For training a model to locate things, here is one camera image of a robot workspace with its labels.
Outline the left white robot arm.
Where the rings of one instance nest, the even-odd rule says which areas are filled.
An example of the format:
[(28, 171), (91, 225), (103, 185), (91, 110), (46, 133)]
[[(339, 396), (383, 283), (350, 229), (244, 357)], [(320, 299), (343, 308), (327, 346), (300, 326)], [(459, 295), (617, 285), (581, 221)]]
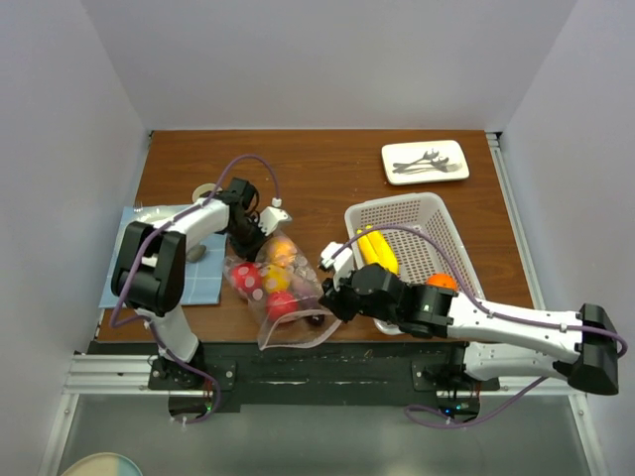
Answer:
[(267, 234), (257, 211), (259, 192), (233, 178), (229, 187), (208, 193), (164, 224), (133, 221), (125, 228), (111, 278), (117, 307), (135, 311), (158, 346), (159, 375), (184, 389), (208, 385), (204, 351), (185, 318), (187, 254), (213, 234), (224, 234), (234, 253), (255, 260)]

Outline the pastel round plate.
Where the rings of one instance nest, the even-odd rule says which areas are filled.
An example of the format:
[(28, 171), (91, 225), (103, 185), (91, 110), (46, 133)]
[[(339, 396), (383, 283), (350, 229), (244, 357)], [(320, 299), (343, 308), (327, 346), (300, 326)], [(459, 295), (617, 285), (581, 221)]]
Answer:
[(63, 476), (142, 476), (139, 466), (130, 458), (114, 452), (85, 456), (71, 464)]

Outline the white round plate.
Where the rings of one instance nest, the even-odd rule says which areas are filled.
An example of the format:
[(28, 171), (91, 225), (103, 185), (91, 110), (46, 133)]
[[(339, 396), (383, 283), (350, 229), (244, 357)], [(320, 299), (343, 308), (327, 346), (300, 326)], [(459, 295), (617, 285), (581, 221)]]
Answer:
[(143, 223), (154, 223), (167, 219), (174, 215), (177, 209), (174, 206), (148, 206), (148, 207), (126, 207), (123, 210), (120, 226), (115, 239), (112, 261), (118, 257), (123, 241), (123, 236), (127, 225), (134, 221)]

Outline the fake red apple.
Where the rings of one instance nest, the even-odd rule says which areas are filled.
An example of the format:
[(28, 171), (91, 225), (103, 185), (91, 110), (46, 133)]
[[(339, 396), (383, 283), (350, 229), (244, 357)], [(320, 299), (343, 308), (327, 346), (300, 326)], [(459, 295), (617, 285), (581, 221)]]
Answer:
[(296, 297), (288, 291), (280, 291), (269, 294), (266, 302), (267, 319), (270, 322), (277, 322), (287, 314), (299, 310)]
[(252, 263), (242, 263), (230, 272), (230, 282), (245, 300), (261, 300), (264, 296), (259, 268)]

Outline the fake purple eggplant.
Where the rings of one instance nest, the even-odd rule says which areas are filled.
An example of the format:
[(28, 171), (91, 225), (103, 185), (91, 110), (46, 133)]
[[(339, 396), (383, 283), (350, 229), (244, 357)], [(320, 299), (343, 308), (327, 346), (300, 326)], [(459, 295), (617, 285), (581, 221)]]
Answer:
[(322, 327), (325, 314), (318, 302), (320, 288), (312, 281), (292, 276), (291, 290), (297, 304), (294, 314), (303, 318), (313, 328)]

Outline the fake yellow banana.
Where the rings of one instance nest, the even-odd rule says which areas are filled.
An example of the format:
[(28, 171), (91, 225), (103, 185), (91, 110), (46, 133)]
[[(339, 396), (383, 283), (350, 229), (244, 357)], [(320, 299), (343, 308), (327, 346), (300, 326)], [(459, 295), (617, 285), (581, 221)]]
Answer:
[(399, 262), (388, 241), (380, 231), (370, 231), (357, 240), (365, 265), (378, 264), (385, 270), (398, 275)]

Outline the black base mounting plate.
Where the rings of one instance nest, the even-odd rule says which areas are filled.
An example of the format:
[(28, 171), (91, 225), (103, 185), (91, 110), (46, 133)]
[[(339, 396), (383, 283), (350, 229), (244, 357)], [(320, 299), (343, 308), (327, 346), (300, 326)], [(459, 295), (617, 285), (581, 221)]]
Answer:
[(172, 416), (244, 406), (434, 406), (441, 392), (468, 398), (474, 413), (480, 390), (498, 389), (463, 375), (464, 343), (340, 342), (311, 349), (261, 351), (253, 343), (204, 343), (187, 369), (158, 355), (150, 343), (93, 341), (90, 357), (116, 359), (115, 375), (141, 371), (141, 386), (169, 395)]

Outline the fake orange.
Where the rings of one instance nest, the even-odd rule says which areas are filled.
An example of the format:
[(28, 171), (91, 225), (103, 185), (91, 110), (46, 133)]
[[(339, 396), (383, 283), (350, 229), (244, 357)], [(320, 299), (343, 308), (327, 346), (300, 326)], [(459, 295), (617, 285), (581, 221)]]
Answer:
[(452, 290), (454, 292), (458, 291), (457, 281), (451, 275), (444, 273), (436, 273), (431, 275), (427, 278), (426, 284), (429, 286)]

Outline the clear zip top bag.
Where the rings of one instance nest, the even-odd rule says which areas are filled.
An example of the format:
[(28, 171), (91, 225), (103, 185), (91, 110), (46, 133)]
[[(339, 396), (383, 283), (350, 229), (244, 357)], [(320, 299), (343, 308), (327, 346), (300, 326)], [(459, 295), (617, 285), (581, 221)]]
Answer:
[(259, 324), (260, 350), (314, 348), (341, 326), (319, 304), (318, 275), (299, 246), (278, 231), (252, 261), (235, 255), (224, 258), (223, 276), (245, 301)]

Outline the silver spoon on cloth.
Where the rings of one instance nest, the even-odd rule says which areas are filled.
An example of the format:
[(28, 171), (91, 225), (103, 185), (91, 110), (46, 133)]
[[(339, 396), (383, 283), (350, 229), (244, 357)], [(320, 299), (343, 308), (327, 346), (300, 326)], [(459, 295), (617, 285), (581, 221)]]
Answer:
[(200, 261), (205, 253), (207, 251), (207, 248), (205, 245), (202, 244), (197, 244), (195, 246), (193, 246), (192, 248), (190, 248), (187, 252), (186, 252), (186, 260), (188, 263), (197, 263), (198, 261)]

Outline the silver fork on plate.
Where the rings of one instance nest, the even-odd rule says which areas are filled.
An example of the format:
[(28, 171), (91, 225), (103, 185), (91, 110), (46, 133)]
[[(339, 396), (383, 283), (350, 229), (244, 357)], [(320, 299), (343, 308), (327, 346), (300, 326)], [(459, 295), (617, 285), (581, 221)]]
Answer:
[(434, 172), (449, 174), (457, 172), (461, 169), (461, 163), (396, 163), (392, 173), (396, 175), (417, 175)]

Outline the aluminium rail frame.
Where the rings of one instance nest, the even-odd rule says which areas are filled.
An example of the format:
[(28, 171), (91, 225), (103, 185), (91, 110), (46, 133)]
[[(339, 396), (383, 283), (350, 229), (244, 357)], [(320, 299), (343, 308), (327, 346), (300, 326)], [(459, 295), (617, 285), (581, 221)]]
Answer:
[(100, 452), (145, 475), (605, 475), (586, 399), (549, 381), (501, 415), (519, 378), (434, 406), (244, 406), (187, 424), (169, 395), (115, 375), (116, 359), (75, 355), (42, 473)]

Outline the blue checkered cloth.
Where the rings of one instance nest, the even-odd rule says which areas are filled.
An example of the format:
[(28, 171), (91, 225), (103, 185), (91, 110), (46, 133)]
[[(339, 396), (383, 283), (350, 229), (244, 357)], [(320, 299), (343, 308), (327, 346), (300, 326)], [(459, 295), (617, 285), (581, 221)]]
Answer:
[[(187, 208), (185, 204), (167, 206), (174, 206), (177, 212)], [(202, 240), (201, 244), (207, 248), (204, 257), (197, 263), (186, 263), (183, 305), (214, 305), (218, 304), (220, 300), (226, 236), (212, 234)], [(111, 278), (115, 262), (116, 260), (112, 261), (111, 257), (98, 306), (102, 309), (113, 308), (118, 300), (118, 297), (111, 291)]]

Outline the fake yellow lemon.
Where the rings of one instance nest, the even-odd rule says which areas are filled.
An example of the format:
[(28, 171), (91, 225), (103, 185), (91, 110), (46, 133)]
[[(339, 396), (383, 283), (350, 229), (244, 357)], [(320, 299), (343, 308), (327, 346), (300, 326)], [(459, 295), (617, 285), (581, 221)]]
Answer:
[(267, 265), (261, 270), (262, 286), (268, 294), (286, 291), (291, 284), (291, 275), (284, 268)]

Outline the white rectangular plate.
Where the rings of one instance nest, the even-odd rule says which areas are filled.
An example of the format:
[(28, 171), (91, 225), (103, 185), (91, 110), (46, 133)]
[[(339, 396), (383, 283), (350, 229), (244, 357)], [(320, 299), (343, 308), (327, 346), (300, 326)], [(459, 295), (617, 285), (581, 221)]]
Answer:
[(392, 185), (464, 180), (470, 175), (465, 153), (455, 140), (384, 145), (381, 159)]

